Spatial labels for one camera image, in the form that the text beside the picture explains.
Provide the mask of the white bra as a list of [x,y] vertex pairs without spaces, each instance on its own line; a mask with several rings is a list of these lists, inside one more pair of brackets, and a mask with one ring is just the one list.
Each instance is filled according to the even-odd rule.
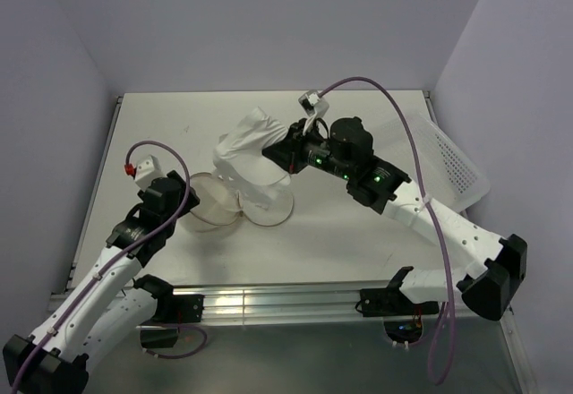
[[278,196],[276,187],[290,184],[290,175],[262,151],[287,137],[287,128],[256,107],[229,133],[219,138],[212,161],[247,200],[268,206]]

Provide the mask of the round mesh laundry bag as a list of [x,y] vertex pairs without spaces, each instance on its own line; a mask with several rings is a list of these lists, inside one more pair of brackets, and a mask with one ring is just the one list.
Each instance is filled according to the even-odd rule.
[[200,204],[181,217],[178,225],[189,233],[212,232],[230,227],[240,219],[259,227],[276,227],[293,213],[295,198],[281,185],[270,187],[270,199],[250,199],[220,176],[202,172],[191,178]]

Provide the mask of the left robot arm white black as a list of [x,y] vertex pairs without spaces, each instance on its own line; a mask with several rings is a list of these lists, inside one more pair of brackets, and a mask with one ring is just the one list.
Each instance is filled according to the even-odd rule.
[[173,286],[138,274],[200,200],[175,171],[153,179],[139,197],[64,302],[29,336],[14,335],[4,345],[14,393],[81,393],[95,368],[138,325],[175,322]]

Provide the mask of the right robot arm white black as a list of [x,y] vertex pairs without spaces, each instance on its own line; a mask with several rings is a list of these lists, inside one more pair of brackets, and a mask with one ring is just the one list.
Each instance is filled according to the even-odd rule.
[[497,321],[526,277],[527,243],[485,230],[422,192],[407,173],[377,157],[373,137],[358,117],[335,121],[329,135],[292,124],[286,137],[263,149],[290,175],[314,167],[343,179],[355,201],[411,228],[447,251],[441,270],[405,266],[384,288],[360,292],[365,317],[436,314],[457,299],[473,313]]

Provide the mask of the white perforated plastic basket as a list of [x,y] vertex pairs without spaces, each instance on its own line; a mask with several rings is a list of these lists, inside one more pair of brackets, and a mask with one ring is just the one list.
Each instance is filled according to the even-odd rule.
[[[434,122],[406,116],[426,191],[455,212],[467,210],[491,189],[486,175]],[[416,179],[411,145],[399,119],[372,131],[375,154]]]

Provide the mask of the aluminium rail frame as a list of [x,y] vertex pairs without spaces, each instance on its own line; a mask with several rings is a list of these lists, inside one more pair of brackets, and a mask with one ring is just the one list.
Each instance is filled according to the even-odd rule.
[[[371,135],[376,127],[399,119],[415,162],[417,178],[409,177],[432,197],[424,187],[406,121],[409,114],[432,121],[420,90],[319,93],[329,103],[324,117],[314,123],[323,137],[341,118],[360,118]],[[152,155],[165,176],[176,171],[190,186],[192,176],[202,172],[231,184],[212,161],[219,138],[256,107],[288,131],[292,123],[307,119],[298,102],[303,94],[298,90],[125,94],[82,232],[72,291],[96,263],[114,227],[141,201],[142,190],[124,172],[127,162],[135,165]],[[405,266],[441,270],[448,259],[445,248],[355,201],[339,177],[306,167],[290,175],[290,184],[283,187],[295,198],[293,213],[283,224],[259,227],[240,219],[212,232],[189,233],[178,225],[179,218],[164,248],[138,275],[165,280],[174,295],[204,295],[201,328],[353,321],[366,319],[355,311],[361,289],[384,288]],[[459,307],[469,310],[460,299],[440,304],[442,321],[453,324]]]

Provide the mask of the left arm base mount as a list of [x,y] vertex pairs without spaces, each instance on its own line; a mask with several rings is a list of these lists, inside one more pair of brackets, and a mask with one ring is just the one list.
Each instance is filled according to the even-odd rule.
[[199,326],[204,309],[204,295],[173,295],[160,301],[156,313],[143,323],[140,344],[149,353],[171,349],[177,343],[194,345],[194,349],[177,355],[193,355],[207,346],[208,335]]

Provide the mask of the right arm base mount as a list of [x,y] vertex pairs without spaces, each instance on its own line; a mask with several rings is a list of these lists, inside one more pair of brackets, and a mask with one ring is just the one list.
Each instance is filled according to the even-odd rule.
[[423,317],[440,316],[437,302],[413,304],[395,288],[364,288],[355,311],[363,318],[390,318],[384,331],[393,347],[410,347],[423,338]]

